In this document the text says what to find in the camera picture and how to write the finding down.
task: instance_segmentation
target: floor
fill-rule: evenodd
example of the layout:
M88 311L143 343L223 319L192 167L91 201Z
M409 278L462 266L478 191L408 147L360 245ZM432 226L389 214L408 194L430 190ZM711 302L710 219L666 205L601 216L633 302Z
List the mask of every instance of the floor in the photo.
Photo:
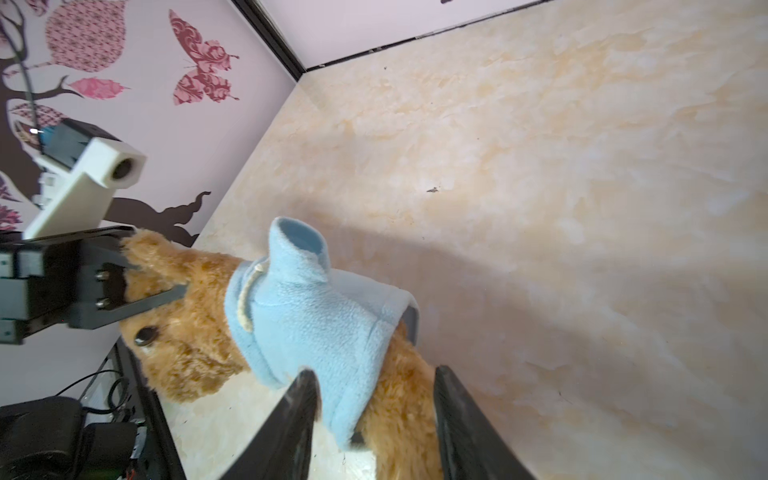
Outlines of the floor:
M319 228L542 480L766 478L766 85L763 0L545 3L306 75L196 246ZM278 396L167 404L190 480Z

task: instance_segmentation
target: plush toy's eye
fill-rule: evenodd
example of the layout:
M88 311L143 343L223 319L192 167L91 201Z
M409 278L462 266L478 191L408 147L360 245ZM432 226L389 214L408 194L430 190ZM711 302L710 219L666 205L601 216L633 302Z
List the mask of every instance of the plush toy's eye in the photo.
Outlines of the plush toy's eye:
M155 341L157 338L157 327L156 326L145 326L143 329L139 330L136 333L136 338L134 338L134 343L136 343L137 346L147 346Z

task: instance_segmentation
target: light blue sweater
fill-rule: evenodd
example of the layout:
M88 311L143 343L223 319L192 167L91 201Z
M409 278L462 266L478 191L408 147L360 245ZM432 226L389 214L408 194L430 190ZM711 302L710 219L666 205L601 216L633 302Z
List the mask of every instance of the light blue sweater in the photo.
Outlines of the light blue sweater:
M314 370L323 423L348 449L401 317L415 341L418 306L405 290L331 269L325 239L306 223L276 218L269 242L266 269L264 260L243 262L230 280L224 312L232 337L269 387ZM238 310L253 331L243 328Z

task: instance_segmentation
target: brown fur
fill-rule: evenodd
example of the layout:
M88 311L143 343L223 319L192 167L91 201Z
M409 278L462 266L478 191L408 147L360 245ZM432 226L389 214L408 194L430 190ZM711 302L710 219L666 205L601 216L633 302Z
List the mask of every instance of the brown fur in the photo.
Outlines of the brown fur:
M169 399L189 402L215 393L227 379L248 369L230 335L224 295L239 258L178 250L159 233L142 230L124 242L129 261L127 300L187 285L187 295L121 322L125 343L141 359L150 386ZM156 326L159 337L138 347L139 329ZM358 422L376 455L378 480L442 478L432 404L434 369L406 339L400 325L392 336L379 381Z

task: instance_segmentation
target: plush toy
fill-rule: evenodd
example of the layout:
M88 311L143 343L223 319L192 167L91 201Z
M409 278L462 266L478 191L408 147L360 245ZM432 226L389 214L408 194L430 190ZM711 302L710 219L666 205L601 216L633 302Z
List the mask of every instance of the plush toy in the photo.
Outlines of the plush toy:
M126 272L128 301L187 285L184 298L120 325L161 395L189 402L249 369L279 387L309 366L323 423L343 449L362 434L378 480L442 478L434 369L409 340L409 293L331 269L323 237L287 218L270 229L268 260L179 250L146 230L125 240L124 255L139 267ZM135 342L147 326L156 337Z

